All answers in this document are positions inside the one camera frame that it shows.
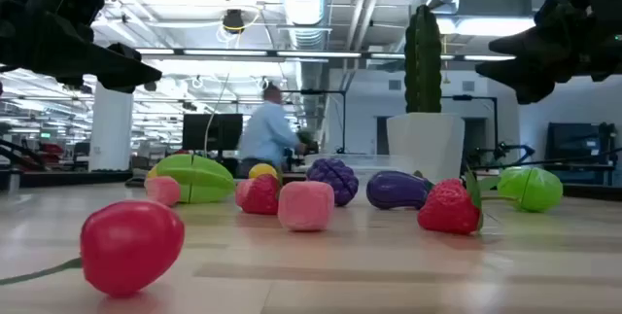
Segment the purple toy grapes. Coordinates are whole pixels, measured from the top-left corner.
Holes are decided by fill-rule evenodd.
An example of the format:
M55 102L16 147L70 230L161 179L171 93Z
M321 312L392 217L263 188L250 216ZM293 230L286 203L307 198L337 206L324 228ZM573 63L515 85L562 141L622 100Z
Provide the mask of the purple toy grapes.
M306 178L332 186L337 207L349 204L359 189L359 179L354 170L338 158L316 159L307 169Z

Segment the white building column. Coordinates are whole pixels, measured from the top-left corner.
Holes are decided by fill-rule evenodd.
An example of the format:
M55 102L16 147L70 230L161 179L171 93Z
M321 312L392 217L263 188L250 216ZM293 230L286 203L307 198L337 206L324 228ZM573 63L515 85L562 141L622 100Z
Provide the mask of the white building column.
M94 93L88 169L129 169L133 95L104 88Z

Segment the green toy leaf vegetable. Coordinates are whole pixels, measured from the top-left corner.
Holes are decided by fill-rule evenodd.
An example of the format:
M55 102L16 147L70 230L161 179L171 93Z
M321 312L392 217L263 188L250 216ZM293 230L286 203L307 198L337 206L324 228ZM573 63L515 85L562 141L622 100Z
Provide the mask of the green toy leaf vegetable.
M231 173L210 158L176 154L155 166L157 176L169 176L180 185L181 203L223 202L236 188Z

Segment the black background stand frame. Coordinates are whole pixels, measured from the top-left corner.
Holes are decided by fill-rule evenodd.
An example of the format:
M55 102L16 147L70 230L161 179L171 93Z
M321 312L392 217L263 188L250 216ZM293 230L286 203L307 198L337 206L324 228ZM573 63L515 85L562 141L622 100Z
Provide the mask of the black background stand frame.
M304 96L320 96L320 95L334 95L338 94L342 97L341 102L341 146L336 150L337 154L345 154L346 152L346 127L345 122L347 119L347 91L346 90L326 90L326 89L314 89L304 88L298 90L283 90L284 93L299 94Z
M465 122L463 157L470 161L491 157L500 143L498 99L469 94L443 95L441 99Z

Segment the green cactus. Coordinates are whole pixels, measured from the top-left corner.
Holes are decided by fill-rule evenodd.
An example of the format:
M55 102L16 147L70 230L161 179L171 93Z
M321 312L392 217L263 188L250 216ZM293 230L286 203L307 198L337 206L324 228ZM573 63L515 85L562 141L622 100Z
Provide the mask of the green cactus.
M405 31L404 98L407 113L441 112L441 37L427 5L411 16Z

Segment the red toy cherry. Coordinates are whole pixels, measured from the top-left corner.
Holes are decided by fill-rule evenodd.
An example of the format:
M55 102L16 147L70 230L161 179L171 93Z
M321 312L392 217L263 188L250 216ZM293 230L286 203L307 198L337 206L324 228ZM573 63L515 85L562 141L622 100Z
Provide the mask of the red toy cherry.
M59 265L0 279L13 285L68 269L110 297L130 297L151 285L178 259L185 225L170 207L148 200L125 200L89 215L81 228L80 255Z

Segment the pink foam toy fruit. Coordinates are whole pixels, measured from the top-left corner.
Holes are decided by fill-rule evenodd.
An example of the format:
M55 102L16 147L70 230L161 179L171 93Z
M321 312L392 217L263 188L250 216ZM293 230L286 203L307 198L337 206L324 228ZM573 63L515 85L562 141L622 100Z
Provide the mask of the pink foam toy fruit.
M334 210L331 185L316 181L287 183L279 193L278 220L289 231L323 231Z
M242 180L237 183L235 190L235 204L238 207L242 207L242 204L246 199L250 183L250 180Z
M181 187L176 180L169 176L148 178L144 186L148 200L166 206L173 206L181 200Z

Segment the white hexagonal plant pot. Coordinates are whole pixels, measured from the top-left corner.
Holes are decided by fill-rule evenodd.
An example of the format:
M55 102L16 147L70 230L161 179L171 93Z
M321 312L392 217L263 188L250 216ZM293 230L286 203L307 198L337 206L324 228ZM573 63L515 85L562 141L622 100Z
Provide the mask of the white hexagonal plant pot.
M455 114L409 113L387 119L389 155L409 173L438 183L459 178L465 122Z

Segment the black background cabinet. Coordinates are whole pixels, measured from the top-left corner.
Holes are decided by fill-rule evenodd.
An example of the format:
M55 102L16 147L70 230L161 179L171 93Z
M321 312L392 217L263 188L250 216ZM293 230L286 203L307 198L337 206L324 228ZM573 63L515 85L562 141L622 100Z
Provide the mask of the black background cabinet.
M617 129L613 123L551 122L547 127L546 159L565 158L565 164L615 167Z

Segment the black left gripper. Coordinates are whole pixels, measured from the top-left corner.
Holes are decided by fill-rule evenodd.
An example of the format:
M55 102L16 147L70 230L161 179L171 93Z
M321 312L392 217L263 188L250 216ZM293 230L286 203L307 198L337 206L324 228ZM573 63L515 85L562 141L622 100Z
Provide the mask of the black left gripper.
M71 59L51 71L36 61L43 0L0 0L0 73L27 69L76 90L85 86L85 75L91 75L104 88L125 93L159 81L162 72L143 63L142 55L129 46L94 44L91 24L103 6L104 0L46 0L46 10L58 25L59 41L52 45Z

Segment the purple toy eggplant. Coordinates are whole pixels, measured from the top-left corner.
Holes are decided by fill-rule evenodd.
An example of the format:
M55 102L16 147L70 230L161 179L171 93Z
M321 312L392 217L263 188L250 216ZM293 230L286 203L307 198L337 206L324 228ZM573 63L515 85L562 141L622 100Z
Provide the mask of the purple toy eggplant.
M395 208L421 209L433 183L426 178L400 171L379 171L367 182L366 197L381 210Z

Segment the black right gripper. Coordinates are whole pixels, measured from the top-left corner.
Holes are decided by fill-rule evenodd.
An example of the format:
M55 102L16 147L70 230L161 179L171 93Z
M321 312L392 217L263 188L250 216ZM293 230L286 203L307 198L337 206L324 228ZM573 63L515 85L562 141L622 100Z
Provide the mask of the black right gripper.
M622 74L622 0L545 0L535 25L488 44L491 52L521 55L570 52L579 43L579 69L594 82ZM513 58L485 61L475 71L515 91L520 105L537 103L574 75L574 58L550 63Z

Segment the black background monitor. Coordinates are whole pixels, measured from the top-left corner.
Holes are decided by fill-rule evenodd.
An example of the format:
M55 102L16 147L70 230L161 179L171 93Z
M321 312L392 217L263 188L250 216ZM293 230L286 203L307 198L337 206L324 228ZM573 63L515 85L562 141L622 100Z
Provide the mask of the black background monitor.
M194 151L234 151L242 130L242 114L186 114L182 147Z

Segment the person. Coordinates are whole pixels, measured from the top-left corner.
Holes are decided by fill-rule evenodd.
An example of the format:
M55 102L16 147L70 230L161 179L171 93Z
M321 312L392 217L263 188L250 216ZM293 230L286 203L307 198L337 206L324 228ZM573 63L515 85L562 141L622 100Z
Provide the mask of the person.
M260 163L282 172L284 151L304 154L306 145L290 128L282 105L281 90L269 84L262 94L263 103L254 111L240 139L238 175L248 178L250 170Z

